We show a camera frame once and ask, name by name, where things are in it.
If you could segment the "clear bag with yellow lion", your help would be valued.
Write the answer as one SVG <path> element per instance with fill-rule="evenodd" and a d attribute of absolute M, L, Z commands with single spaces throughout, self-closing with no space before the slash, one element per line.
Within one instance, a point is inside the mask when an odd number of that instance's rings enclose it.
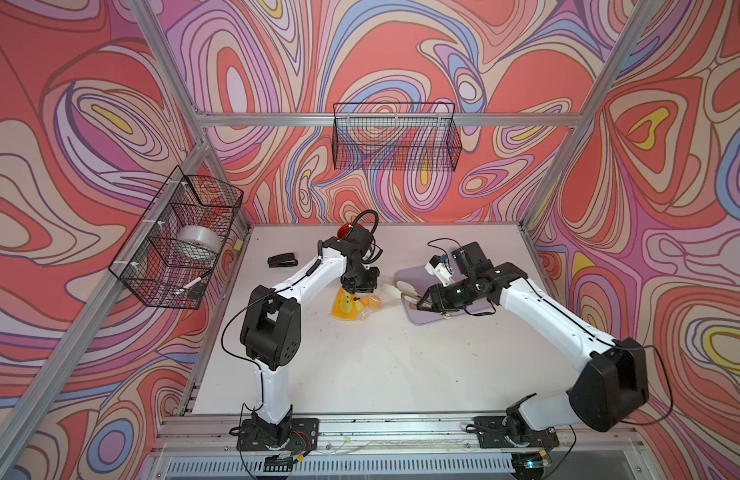
<path fill-rule="evenodd" d="M 342 321 L 364 320 L 383 307 L 377 295 L 352 294 L 340 288 L 333 302 L 330 316 Z"/>

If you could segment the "steel tongs with silicone tips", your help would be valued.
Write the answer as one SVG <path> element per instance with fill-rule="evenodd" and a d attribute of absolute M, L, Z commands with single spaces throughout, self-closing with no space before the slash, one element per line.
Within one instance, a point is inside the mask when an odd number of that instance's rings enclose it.
<path fill-rule="evenodd" d="M 415 308 L 417 308 L 417 304 L 423 299 L 423 295 L 420 294 L 411 284 L 405 281 L 394 284 L 385 284 L 384 290 L 393 298 L 407 302 Z"/>

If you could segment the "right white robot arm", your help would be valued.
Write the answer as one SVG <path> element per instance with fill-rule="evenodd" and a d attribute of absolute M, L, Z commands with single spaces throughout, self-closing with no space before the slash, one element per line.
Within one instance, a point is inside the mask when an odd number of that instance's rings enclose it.
<path fill-rule="evenodd" d="M 545 430 L 577 423 L 607 432 L 648 402 L 644 346 L 585 323 L 515 264 L 493 264 L 472 242 L 432 257 L 425 270 L 437 281 L 416 297 L 417 310 L 451 314 L 480 300 L 502 307 L 556 347 L 578 374 L 566 389 L 533 393 L 511 405 L 497 429 L 508 443 L 525 446 Z"/>

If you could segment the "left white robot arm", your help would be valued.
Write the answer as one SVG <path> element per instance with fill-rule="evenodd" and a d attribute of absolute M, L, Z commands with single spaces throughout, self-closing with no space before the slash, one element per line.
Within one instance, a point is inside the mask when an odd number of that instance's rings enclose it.
<path fill-rule="evenodd" d="M 320 241 L 316 257 L 300 271 L 273 287 L 256 287 L 242 311 L 240 342 L 260 370 L 262 387 L 247 425 L 270 448 L 286 446 L 293 434 L 286 366 L 301 345 L 303 310 L 336 280 L 351 297 L 376 290 L 380 270 L 373 263 L 383 253 L 375 240 L 378 225 L 376 211 L 362 211 L 341 235 Z"/>

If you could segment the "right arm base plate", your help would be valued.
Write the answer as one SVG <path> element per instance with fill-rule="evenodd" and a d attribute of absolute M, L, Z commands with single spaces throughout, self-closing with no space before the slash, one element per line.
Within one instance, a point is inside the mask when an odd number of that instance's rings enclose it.
<path fill-rule="evenodd" d="M 516 416 L 477 416 L 464 426 L 464 431 L 475 435 L 482 449 L 536 449 L 553 450 L 560 442 L 550 429 L 536 431 Z"/>

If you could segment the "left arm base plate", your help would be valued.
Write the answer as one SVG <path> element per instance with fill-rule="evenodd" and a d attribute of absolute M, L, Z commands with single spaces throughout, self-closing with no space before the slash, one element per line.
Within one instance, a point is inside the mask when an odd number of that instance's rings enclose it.
<path fill-rule="evenodd" d="M 251 479 L 287 479 L 317 450 L 319 433 L 316 417 L 287 417 L 273 425 L 253 416 L 229 430 L 243 471 Z"/>

